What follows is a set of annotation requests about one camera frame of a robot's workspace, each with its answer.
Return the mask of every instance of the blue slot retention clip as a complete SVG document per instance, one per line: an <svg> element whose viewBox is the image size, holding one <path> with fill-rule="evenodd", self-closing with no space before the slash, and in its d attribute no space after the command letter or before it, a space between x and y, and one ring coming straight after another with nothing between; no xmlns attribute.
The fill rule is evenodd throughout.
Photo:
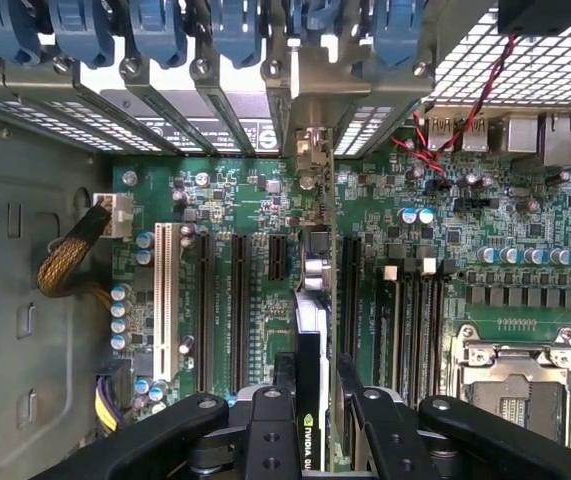
<svg viewBox="0 0 571 480"><path fill-rule="evenodd" d="M18 65L41 61L36 22L21 0L0 0L0 57Z"/></svg>
<svg viewBox="0 0 571 480"><path fill-rule="evenodd" d="M414 63L423 9L423 0L376 0L374 51L387 68Z"/></svg>
<svg viewBox="0 0 571 480"><path fill-rule="evenodd" d="M180 67L187 60L187 35L176 1L130 0L129 14L138 51L161 68Z"/></svg>
<svg viewBox="0 0 571 480"><path fill-rule="evenodd" d="M244 3L247 4L247 11L243 9ZM210 2L214 48L231 60L234 68L251 67L261 60L257 7L257 0Z"/></svg>
<svg viewBox="0 0 571 480"><path fill-rule="evenodd" d="M49 15L63 53L90 68L114 64L114 39L100 0L50 0Z"/></svg>

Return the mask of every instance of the metal mesh grille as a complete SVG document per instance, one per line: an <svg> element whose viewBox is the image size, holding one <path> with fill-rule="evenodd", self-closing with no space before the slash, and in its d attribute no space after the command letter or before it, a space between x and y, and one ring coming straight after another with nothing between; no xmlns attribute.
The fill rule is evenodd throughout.
<svg viewBox="0 0 571 480"><path fill-rule="evenodd" d="M121 151L122 148L108 141L98 138L90 133L79 130L76 127L68 125L60 120L52 118L44 113L39 112L31 107L16 101L0 102L0 110L4 113L13 115L21 120L34 123L39 127L46 128L52 132L64 135L78 142L89 145L104 151Z"/></svg>
<svg viewBox="0 0 571 480"><path fill-rule="evenodd" d="M483 16L436 69L437 105L473 103L506 43L497 9ZM557 37L518 38L486 103L571 106L571 27Z"/></svg>
<svg viewBox="0 0 571 480"><path fill-rule="evenodd" d="M48 104L70 117L74 117L127 145L131 145L137 150L148 152L161 151L160 148L152 145L147 140L135 135L126 128L121 127L78 102L49 102Z"/></svg>
<svg viewBox="0 0 571 480"><path fill-rule="evenodd" d="M376 133L392 110L392 107L359 107L334 154L356 155Z"/></svg>

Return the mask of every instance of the ram slot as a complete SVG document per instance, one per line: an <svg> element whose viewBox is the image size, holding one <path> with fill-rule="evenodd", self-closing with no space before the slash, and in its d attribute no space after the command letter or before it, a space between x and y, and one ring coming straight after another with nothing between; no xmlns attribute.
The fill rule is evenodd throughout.
<svg viewBox="0 0 571 480"><path fill-rule="evenodd" d="M348 353L358 365L358 302L361 279L361 240L345 237L343 239L343 268L341 280L343 285L342 306L342 341L344 353Z"/></svg>
<svg viewBox="0 0 571 480"><path fill-rule="evenodd" d="M441 354L443 330L443 308L445 305L446 282L442 275L434 279L431 301L429 342L427 346L427 396L438 395L441 383Z"/></svg>
<svg viewBox="0 0 571 480"><path fill-rule="evenodd" d="M177 223L154 225L154 380L170 382L178 373L178 289L180 235Z"/></svg>
<svg viewBox="0 0 571 480"><path fill-rule="evenodd" d="M250 273L252 243L249 235L232 236L231 371L230 388L238 392L249 383Z"/></svg>
<svg viewBox="0 0 571 480"><path fill-rule="evenodd" d="M215 285L215 242L211 233L200 234L196 238L196 337L195 365L196 389L211 392L214 388L214 304Z"/></svg>

